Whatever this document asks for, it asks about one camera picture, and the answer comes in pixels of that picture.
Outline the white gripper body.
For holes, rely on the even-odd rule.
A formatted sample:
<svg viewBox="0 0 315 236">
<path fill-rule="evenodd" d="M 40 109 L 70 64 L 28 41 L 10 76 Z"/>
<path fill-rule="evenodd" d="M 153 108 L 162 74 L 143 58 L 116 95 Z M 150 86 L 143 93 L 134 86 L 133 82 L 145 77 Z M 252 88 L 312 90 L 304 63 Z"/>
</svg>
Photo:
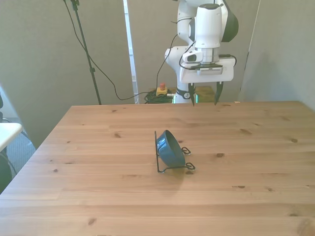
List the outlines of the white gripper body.
<svg viewBox="0 0 315 236">
<path fill-rule="evenodd" d="M 217 68 L 202 68 L 200 70 L 187 70 L 180 68 L 179 81 L 181 83 L 210 83 L 229 82 L 234 78 L 234 58 L 220 59 Z"/>
</svg>

